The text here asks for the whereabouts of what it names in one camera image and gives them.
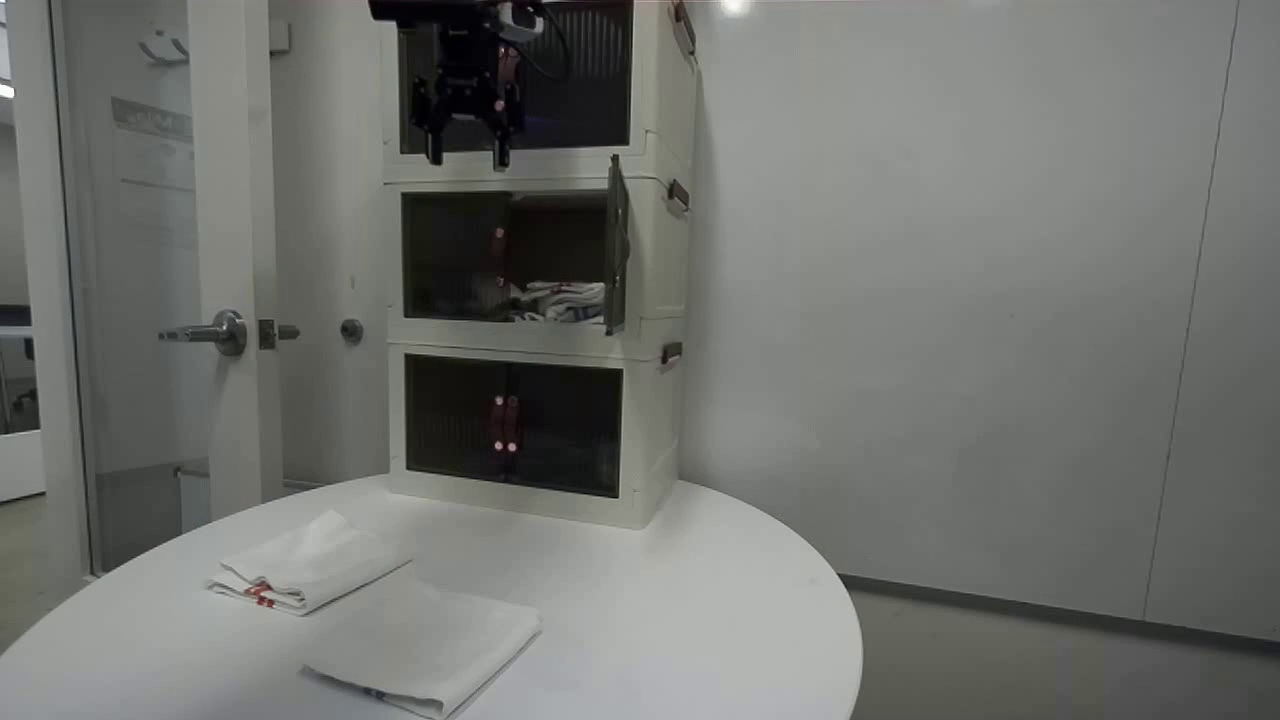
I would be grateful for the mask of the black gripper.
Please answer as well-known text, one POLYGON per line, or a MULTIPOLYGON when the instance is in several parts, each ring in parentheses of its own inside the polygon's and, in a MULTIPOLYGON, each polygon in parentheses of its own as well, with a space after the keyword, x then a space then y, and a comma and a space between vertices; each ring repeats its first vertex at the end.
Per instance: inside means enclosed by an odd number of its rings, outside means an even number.
POLYGON ((435 70, 417 109, 428 162, 445 162, 445 131, 466 116, 491 131, 491 167, 503 173, 520 127, 520 88, 503 55, 538 40, 548 19, 538 13, 425 13, 421 24, 435 34, 435 70))

